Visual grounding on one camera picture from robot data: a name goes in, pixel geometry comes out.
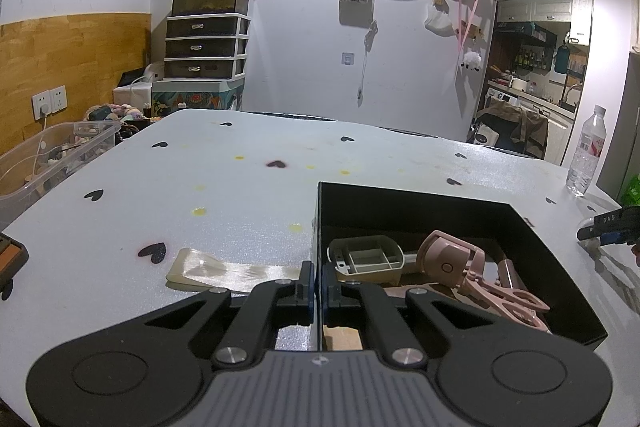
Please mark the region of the white three drawer unit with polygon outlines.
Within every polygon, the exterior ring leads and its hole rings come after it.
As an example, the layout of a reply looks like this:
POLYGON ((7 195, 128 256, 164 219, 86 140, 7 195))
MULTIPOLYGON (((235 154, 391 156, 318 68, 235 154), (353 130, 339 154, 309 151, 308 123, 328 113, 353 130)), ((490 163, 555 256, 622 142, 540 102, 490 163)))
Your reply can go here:
POLYGON ((228 81, 245 76, 250 18, 239 13, 170 16, 166 79, 228 81))

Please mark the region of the cream satin ribbon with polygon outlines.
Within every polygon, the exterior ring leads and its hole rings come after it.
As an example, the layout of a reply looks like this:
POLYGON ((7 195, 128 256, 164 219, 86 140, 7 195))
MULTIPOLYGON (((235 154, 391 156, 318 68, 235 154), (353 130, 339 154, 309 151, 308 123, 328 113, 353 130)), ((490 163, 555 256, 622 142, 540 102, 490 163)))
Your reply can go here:
POLYGON ((298 279, 300 268, 281 265, 248 265, 221 261, 193 248, 182 248, 171 265, 166 280, 189 288, 223 287, 248 294, 261 283, 298 279))

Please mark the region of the orange black device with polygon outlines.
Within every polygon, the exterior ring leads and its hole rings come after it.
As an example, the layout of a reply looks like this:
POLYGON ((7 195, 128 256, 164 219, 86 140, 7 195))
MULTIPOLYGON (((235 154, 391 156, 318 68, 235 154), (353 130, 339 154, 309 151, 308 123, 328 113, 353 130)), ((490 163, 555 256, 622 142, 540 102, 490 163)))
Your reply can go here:
POLYGON ((0 289, 13 280, 26 265, 28 258, 28 250, 22 243, 6 234, 0 234, 0 289))

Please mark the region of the gel polish bottle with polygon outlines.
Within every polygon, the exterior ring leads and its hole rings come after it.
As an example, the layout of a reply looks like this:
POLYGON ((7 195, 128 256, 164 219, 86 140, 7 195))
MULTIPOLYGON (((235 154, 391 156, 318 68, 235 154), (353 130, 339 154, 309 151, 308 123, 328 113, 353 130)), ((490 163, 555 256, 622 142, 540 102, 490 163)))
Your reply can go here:
POLYGON ((524 289, 521 277, 516 273, 513 262, 503 258, 498 262, 498 282, 504 288, 524 289))

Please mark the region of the pink eyelash curler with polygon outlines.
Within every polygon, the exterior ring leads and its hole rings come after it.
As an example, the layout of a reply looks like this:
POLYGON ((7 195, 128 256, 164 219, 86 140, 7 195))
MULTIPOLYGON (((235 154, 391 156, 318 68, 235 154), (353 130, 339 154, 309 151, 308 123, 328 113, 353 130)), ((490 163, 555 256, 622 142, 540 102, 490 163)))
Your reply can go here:
POLYGON ((496 311, 500 317, 548 333, 546 323, 538 312, 548 312, 549 306, 542 300, 518 288, 507 288, 484 280, 480 274, 468 272, 457 285, 461 295, 471 297, 496 311))

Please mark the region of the beige plastic scoop tool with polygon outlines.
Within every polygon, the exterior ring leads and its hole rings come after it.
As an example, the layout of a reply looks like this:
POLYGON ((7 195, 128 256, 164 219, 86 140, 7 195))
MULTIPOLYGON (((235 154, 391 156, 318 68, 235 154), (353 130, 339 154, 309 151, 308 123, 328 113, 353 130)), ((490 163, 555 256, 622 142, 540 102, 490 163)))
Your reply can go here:
POLYGON ((340 282, 399 286, 401 277, 418 273, 416 253, 406 255, 384 235, 333 239, 328 247, 329 264, 340 282))

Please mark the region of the clear plastic storage bin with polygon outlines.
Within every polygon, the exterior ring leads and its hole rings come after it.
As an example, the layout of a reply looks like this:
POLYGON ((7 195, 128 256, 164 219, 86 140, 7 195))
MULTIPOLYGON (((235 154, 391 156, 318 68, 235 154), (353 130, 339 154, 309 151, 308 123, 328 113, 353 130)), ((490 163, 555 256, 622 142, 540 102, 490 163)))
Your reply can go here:
POLYGON ((1 230, 116 145, 114 120, 55 124, 1 156, 1 230))

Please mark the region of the pink round holder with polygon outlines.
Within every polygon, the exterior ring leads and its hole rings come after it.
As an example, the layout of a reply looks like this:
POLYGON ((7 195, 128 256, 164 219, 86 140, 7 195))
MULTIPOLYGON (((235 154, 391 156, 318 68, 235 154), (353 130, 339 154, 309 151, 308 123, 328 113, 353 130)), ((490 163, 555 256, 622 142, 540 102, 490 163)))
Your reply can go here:
POLYGON ((457 288, 482 278, 485 253, 480 247, 436 230, 421 244, 416 266, 435 282, 457 288))

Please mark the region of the white plush toy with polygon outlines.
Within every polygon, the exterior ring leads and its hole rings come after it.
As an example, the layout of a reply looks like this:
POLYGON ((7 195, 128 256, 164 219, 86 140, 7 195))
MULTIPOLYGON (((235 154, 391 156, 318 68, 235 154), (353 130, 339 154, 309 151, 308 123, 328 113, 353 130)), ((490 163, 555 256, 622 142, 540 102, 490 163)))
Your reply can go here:
POLYGON ((462 57, 461 68, 472 69, 479 72, 483 66, 483 57, 475 51, 468 51, 462 57))

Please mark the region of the black storage box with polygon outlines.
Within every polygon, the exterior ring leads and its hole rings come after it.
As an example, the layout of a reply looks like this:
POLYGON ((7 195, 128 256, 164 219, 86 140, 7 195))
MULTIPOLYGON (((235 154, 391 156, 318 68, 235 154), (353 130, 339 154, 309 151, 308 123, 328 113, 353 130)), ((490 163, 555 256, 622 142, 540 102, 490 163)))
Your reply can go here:
POLYGON ((596 349, 608 331, 577 281, 561 265, 560 251, 536 233, 532 221, 506 202, 321 182, 316 210, 316 261, 328 262, 334 239, 384 235, 403 251, 416 251, 439 230, 514 263, 525 287, 550 306, 544 321, 559 334, 596 349))

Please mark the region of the white wall power socket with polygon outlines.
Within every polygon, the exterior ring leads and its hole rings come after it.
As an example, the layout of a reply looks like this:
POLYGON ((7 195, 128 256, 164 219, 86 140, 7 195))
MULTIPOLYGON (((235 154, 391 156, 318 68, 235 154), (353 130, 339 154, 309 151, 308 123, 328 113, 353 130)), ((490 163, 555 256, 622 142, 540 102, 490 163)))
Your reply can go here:
POLYGON ((60 86, 32 96, 35 121, 67 108, 66 87, 60 86))

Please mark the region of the clear plastic water bottle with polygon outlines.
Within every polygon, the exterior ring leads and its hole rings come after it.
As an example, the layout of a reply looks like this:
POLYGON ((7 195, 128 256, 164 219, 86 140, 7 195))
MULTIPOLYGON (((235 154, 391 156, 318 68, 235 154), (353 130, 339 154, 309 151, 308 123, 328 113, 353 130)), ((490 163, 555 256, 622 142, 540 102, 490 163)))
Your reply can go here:
POLYGON ((594 106, 591 117, 582 126, 565 181, 567 190, 577 196, 586 194, 598 167, 606 140, 605 112, 604 107, 594 106))

